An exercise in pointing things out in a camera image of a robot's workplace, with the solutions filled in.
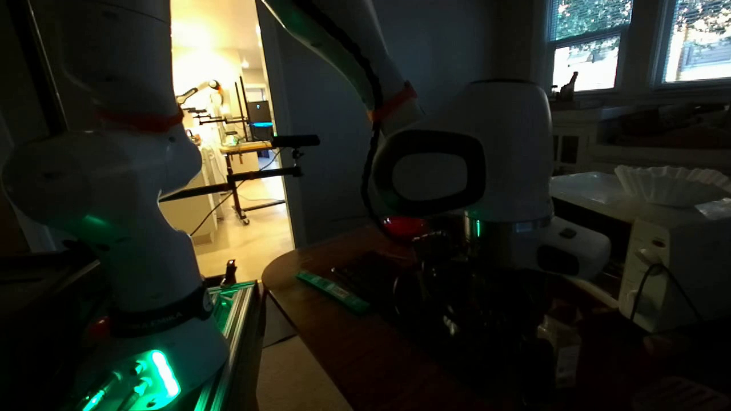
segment wall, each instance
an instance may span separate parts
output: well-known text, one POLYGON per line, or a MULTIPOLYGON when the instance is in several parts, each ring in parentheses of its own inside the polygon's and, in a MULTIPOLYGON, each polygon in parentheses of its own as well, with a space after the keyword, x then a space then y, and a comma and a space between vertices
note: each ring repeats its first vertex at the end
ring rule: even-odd
MULTIPOLYGON (((412 81, 425 113, 435 113, 466 83, 487 77, 485 0, 375 0, 385 36, 412 81)), ((304 178, 288 186, 296 244, 308 244, 366 221, 358 178, 369 124, 356 91, 331 67, 292 42, 269 18, 260 22, 277 133, 318 133, 304 178)))

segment window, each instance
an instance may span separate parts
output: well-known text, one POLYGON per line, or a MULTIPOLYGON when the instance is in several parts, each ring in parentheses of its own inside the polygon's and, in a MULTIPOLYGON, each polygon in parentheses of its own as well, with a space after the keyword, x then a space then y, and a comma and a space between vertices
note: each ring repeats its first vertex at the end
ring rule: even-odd
POLYGON ((555 0, 550 22, 553 88, 578 73, 577 91, 615 89, 634 0, 555 0))
POLYGON ((731 81, 731 0, 678 0, 667 25, 662 85, 731 81))

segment floor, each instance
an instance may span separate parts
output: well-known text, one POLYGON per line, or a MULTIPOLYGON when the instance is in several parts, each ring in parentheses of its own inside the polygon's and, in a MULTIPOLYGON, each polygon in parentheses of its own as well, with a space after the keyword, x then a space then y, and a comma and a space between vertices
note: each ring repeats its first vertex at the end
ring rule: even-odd
MULTIPOLYGON (((240 172, 253 172, 269 164, 269 157, 259 160, 251 153, 235 164, 240 172)), ((240 186, 240 201, 245 208, 278 199, 284 199, 282 178, 246 180, 240 186)), ((253 281, 260 280, 269 260, 292 250, 290 218, 285 207, 249 213, 249 227, 237 219, 230 199, 220 210, 220 229, 213 236, 213 243, 196 244, 196 260, 203 276, 222 275, 227 260, 233 259, 237 265, 237 281, 253 281)), ((275 305, 267 306, 267 337, 260 357, 256 396, 260 411, 350 410, 301 339, 290 334, 275 305)))

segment white robot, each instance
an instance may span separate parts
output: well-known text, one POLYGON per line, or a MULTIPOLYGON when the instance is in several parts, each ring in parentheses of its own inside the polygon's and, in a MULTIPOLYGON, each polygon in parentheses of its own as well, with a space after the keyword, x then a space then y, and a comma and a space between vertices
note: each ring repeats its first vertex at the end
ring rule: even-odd
MULTIPOLYGON (((361 95, 375 133, 369 164, 396 213, 466 210, 473 259, 535 267, 550 173, 548 103, 535 85, 475 83, 423 119, 369 0, 264 4, 361 95), (409 155, 457 157, 465 189, 409 199, 404 192, 418 186, 409 155)), ((157 196, 202 168, 172 89, 170 4, 64 0, 60 12, 64 70, 95 95, 98 128, 19 146, 3 186, 29 218, 89 244, 115 286, 115 334, 81 385, 95 387, 133 353, 157 349, 173 370, 173 402, 222 369, 227 342, 211 321, 189 238, 157 210, 157 196)))

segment wooden table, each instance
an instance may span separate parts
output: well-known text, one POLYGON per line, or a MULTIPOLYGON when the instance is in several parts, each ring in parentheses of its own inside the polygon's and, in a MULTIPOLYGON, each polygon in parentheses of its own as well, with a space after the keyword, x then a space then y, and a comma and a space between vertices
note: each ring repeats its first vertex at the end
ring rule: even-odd
POLYGON ((492 410, 381 317, 348 314, 296 280, 301 270, 328 276, 364 251, 409 259, 375 229, 364 229, 290 251, 264 275, 264 286, 348 402, 354 410, 492 410))

